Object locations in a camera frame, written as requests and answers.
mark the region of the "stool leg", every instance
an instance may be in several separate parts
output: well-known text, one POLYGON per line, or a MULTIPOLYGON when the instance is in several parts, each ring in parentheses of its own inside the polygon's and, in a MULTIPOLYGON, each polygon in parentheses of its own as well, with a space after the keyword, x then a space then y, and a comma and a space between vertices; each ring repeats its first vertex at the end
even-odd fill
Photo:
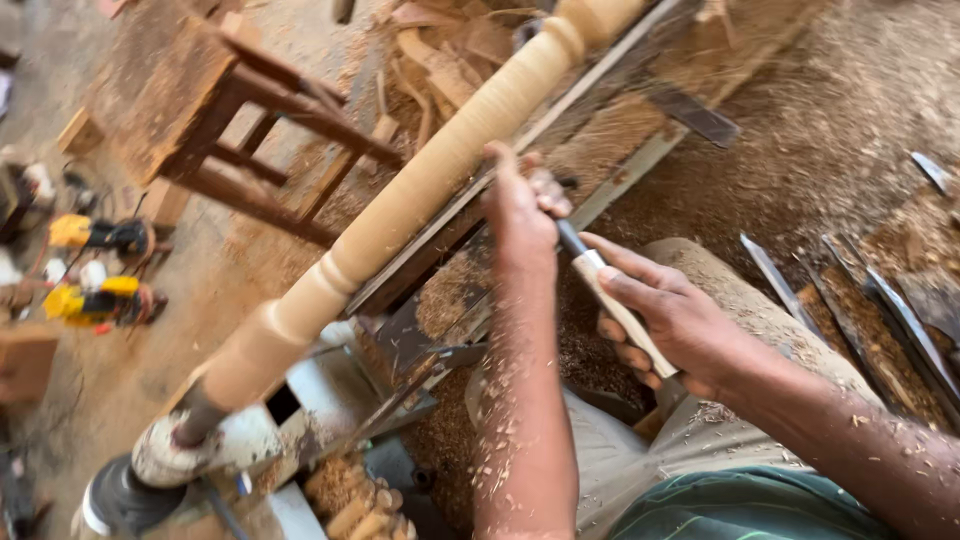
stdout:
POLYGON ((317 135, 333 139, 354 152, 370 154, 374 159, 388 165, 401 165, 403 158, 389 144, 366 136, 342 119, 331 114, 326 108, 297 94, 291 93, 283 85, 267 79, 243 64, 236 66, 230 74, 231 87, 248 101, 268 110, 283 112, 287 117, 317 135))
POLYGON ((267 138, 267 135, 270 134, 270 130, 274 128, 277 120, 280 119, 280 116, 276 113, 275 110, 266 110, 263 114, 260 115, 260 118, 256 121, 256 124, 253 126, 253 129, 247 134, 243 139, 243 142, 240 143, 240 153, 252 156, 256 153, 256 149, 263 144, 263 140, 267 138))
POLYGON ((175 182, 315 244, 329 247, 337 239, 336 234, 312 220, 301 221, 262 189, 236 182, 208 167, 201 167, 193 176, 175 182))
POLYGON ((277 187, 283 187, 287 183, 287 175, 249 155, 228 148, 222 142, 213 145, 210 156, 237 167, 247 167, 253 174, 277 187))
POLYGON ((303 199, 303 205, 300 207, 300 221, 307 223, 313 222, 320 209, 324 207, 333 192, 336 191, 340 183, 347 177, 353 165, 360 160, 360 155, 351 152, 347 148, 342 148, 333 158, 330 165, 324 171, 324 175, 317 180, 310 194, 303 199))

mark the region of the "gouge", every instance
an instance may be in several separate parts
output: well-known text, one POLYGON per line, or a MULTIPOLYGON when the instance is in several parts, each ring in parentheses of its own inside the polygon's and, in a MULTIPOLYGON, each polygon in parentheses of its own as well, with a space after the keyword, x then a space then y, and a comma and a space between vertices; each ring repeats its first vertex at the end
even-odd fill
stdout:
POLYGON ((557 222, 557 230, 560 232, 560 244, 573 257, 573 268, 610 317, 623 327, 631 343, 650 357, 654 373, 663 380, 670 379, 680 373, 673 364, 663 357, 636 315, 604 292, 600 282, 597 281, 597 272, 609 265, 600 257, 600 254, 584 244, 569 221, 565 219, 556 219, 555 221, 557 222))

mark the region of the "hand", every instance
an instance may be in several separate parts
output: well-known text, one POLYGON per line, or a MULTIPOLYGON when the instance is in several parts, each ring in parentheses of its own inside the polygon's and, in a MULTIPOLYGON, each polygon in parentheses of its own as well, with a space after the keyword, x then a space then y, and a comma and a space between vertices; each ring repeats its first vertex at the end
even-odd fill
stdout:
MULTIPOLYGON (((735 372, 742 353, 759 342, 724 315, 720 307, 687 280, 683 272, 656 264, 596 234, 581 233, 612 268, 601 270, 601 286, 615 300, 643 316, 651 339, 678 368, 695 396, 717 400, 724 380, 735 372)), ((650 371, 649 356, 626 343, 623 328, 600 314, 600 334, 616 342, 622 361, 640 381, 657 390, 662 381, 650 371)))
POLYGON ((517 159, 506 144, 494 141, 484 147, 487 158, 497 158, 496 180, 484 194, 484 210, 500 253, 524 258, 549 254, 557 245, 554 217, 567 217, 573 209, 550 171, 542 168, 539 154, 517 159), (522 170, 529 171, 529 180, 522 170))

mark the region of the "chisel handle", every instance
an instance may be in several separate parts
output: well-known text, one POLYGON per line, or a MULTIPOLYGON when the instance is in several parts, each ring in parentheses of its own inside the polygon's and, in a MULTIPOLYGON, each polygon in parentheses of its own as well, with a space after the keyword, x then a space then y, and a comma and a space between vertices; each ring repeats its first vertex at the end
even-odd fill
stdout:
POLYGON ((639 319, 636 318, 636 315, 627 309, 626 306, 614 300, 603 290, 603 287, 600 286, 600 282, 597 279, 597 272, 606 266, 608 266, 608 264, 595 250, 587 250, 579 257, 573 259, 574 269, 576 269, 577 273, 580 274, 581 278, 587 283, 587 286, 590 287, 590 290, 593 292, 593 295, 596 296, 600 305, 603 306, 614 321, 623 327, 631 343, 635 347, 643 350, 643 352, 650 357, 654 373, 663 380, 670 379, 674 375, 677 375, 679 370, 663 356, 660 349, 657 348, 657 345, 655 345, 650 338, 650 334, 647 333, 647 330, 640 324, 639 319))

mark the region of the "fingernail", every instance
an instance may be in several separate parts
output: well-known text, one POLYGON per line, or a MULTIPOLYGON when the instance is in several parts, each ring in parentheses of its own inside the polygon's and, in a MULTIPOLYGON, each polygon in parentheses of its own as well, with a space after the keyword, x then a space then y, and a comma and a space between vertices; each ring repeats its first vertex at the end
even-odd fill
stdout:
POLYGON ((616 280, 623 275, 623 272, 620 272, 612 266, 604 266, 600 270, 597 270, 597 281, 601 285, 609 285, 613 280, 616 280))

